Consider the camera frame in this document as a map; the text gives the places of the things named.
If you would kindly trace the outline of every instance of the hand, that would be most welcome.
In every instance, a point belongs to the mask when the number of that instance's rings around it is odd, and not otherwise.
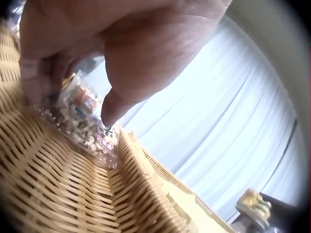
[[[104,55],[110,127],[168,86],[206,44],[231,0],[28,0],[20,24],[21,79],[36,103],[59,92],[89,55]]]

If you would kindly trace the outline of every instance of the woven rattan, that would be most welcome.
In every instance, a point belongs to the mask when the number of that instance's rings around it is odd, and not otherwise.
[[[0,26],[0,186],[2,205],[20,232],[183,233],[184,220],[120,132],[117,170],[101,168],[24,108],[19,52]],[[162,178],[192,193],[147,152]],[[234,232],[199,198],[197,203]]]

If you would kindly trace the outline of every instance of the red label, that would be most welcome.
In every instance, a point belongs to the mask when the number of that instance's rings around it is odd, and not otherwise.
[[[99,141],[101,144],[103,144],[105,147],[108,148],[108,150],[112,150],[114,146],[107,142],[105,139],[103,139],[101,136],[97,135],[97,141]]]

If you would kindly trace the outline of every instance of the white curtain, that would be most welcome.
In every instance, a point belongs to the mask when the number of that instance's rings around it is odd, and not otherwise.
[[[105,95],[105,64],[90,73]],[[252,40],[228,17],[166,89],[120,119],[159,162],[225,221],[254,188],[297,205],[309,158],[280,79]]]

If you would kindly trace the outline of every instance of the clear plastic wrapper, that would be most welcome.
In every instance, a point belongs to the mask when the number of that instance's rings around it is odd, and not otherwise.
[[[7,26],[12,34],[19,39],[19,26],[26,0],[15,0],[8,8]]]
[[[46,100],[34,107],[47,123],[62,132],[71,142],[93,156],[102,167],[117,167],[119,125],[106,128],[101,121],[101,98],[79,71],[57,100]]]

